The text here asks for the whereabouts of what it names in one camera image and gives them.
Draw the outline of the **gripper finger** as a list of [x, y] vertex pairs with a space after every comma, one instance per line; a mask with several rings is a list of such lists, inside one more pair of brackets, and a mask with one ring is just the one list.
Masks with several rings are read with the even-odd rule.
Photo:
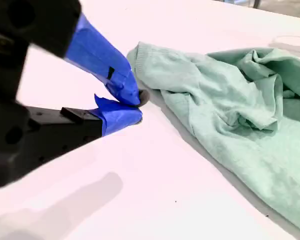
[[26, 165], [37, 168], [99, 138], [138, 124], [139, 108], [95, 96], [97, 108], [60, 110], [29, 107]]
[[65, 59], [94, 75], [119, 102], [143, 106], [149, 93], [138, 87], [127, 58], [81, 14]]

